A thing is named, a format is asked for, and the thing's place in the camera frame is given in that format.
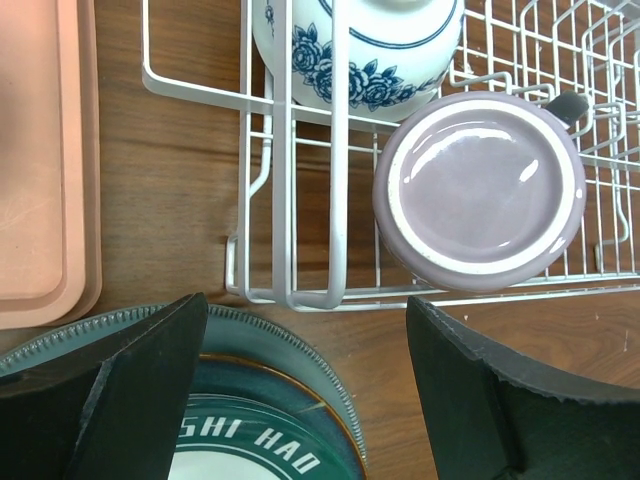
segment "wire rack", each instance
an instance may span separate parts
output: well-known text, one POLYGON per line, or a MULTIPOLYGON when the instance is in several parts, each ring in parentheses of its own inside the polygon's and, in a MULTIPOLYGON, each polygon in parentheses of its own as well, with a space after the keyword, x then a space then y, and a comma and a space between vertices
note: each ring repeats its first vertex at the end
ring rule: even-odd
MULTIPOLYGON (((570 130, 588 183, 586 214, 575 240, 539 276, 480 296, 420 283, 381 244, 372 211, 363 207, 370 202, 362 196, 370 198, 377 157, 397 124, 349 116, 347 88, 334 90, 331 111, 291 100, 291 0, 271 0, 284 28, 275 32, 277 68, 273 76, 264 75, 259 92, 252 81, 251 0, 242 0, 238 91, 167 78, 152 69, 150 1, 142 2, 145 86, 240 112, 238 227, 228 239, 225 274, 230 292, 299 311, 340 311, 402 308, 408 295, 424 295, 445 306, 640 290, 633 228, 633 209, 640 209, 636 0, 609 5, 467 0, 462 39, 440 96, 493 90, 544 104, 561 90, 573 89, 591 105, 570 130), (321 158, 313 164, 318 170, 314 178, 324 179, 322 198, 328 197, 321 208, 316 205, 315 216, 305 208, 314 189, 298 185, 300 171, 313 168, 309 158, 321 158), (360 196, 356 203, 354 192, 360 196), (266 250, 255 240, 265 237, 255 231, 256 205, 265 201, 271 205, 266 250), (303 237, 315 232, 313 224, 323 218, 328 219, 321 235, 326 240, 320 246, 316 241, 315 251, 305 250, 303 237), (271 263, 261 269, 256 257, 266 251, 271 263)), ((333 4, 333 38, 339 44, 348 43, 348 8, 348 2, 333 4)), ((346 84, 348 51, 334 49, 333 54, 334 75, 346 84)))

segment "mug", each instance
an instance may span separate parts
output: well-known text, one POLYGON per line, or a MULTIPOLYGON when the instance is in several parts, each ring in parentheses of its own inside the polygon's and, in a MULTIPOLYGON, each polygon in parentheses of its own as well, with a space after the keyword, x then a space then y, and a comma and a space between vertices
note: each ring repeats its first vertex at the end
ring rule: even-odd
POLYGON ((416 112, 375 173, 374 212, 389 251, 445 290, 495 291, 543 271, 584 212, 584 168, 566 128, 588 108, 575 92, 546 108, 465 92, 416 112))

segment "wooden table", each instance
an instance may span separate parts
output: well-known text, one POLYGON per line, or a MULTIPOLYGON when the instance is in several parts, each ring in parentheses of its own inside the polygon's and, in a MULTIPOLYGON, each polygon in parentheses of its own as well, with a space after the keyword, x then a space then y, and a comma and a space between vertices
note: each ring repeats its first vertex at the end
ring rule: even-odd
MULTIPOLYGON (((155 68, 237 90, 238 3, 153 0, 155 68)), ((146 91, 139 3, 96 0, 96 11, 104 288, 93 313, 204 291, 211 302, 275 320, 317 347, 353 393, 371 478, 437 478, 404 312, 299 314, 228 295, 223 268, 237 218, 239 115, 146 91)), ((324 177, 322 168, 309 167, 298 181, 312 186, 324 177)), ((362 189, 352 197, 370 208, 362 189)), ((318 195, 307 203, 314 213, 327 199, 310 190, 318 195)), ((261 221, 268 224, 269 215, 261 221)), ((305 238, 312 244, 316 233, 305 238)), ((260 261, 268 265, 270 257, 260 261)), ((640 387, 639 307, 640 295, 620 294, 447 310, 541 361, 640 387)))

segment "ceramic pot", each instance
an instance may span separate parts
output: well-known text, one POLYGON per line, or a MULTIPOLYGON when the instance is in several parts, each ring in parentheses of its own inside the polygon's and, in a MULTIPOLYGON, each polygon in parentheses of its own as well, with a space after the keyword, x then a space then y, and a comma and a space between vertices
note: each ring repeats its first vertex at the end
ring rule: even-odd
POLYGON ((543 271, 584 212, 584 169, 566 127, 587 109, 574 92, 547 109, 469 92, 417 112, 390 137, 374 179, 390 252, 446 290, 500 290, 543 271))
MULTIPOLYGON (((293 2, 293 98, 331 108, 332 0, 293 2)), ((253 35, 275 69, 274 0, 253 0, 253 35)), ((442 83, 460 39, 464 0, 353 0, 350 17, 349 112, 400 121, 427 103, 442 83)))

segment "blue floral pattern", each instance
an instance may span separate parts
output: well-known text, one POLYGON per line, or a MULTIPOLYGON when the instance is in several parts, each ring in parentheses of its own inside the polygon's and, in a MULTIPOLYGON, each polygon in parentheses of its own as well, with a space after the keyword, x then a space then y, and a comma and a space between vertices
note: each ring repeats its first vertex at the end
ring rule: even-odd
POLYGON ((264 15, 267 18, 267 23, 271 26, 271 36, 273 37, 276 33, 276 30, 274 28, 276 20, 273 14, 273 6, 271 5, 269 0, 267 0, 267 8, 264 11, 264 15))
MULTIPOLYGON (((273 7, 267 0, 265 17, 274 34, 273 7)), ((304 77, 304 84, 313 87, 325 102, 331 103, 333 73, 332 42, 318 42, 318 30, 311 24, 306 30, 299 26, 293 29, 293 71, 304 77)), ((349 63, 349 105, 352 108, 366 106, 374 112, 381 107, 391 107, 406 102, 419 92, 436 88, 444 78, 446 69, 438 76, 425 80, 420 85, 405 83, 396 75, 397 66, 378 71, 378 60, 374 59, 363 68, 349 63)))

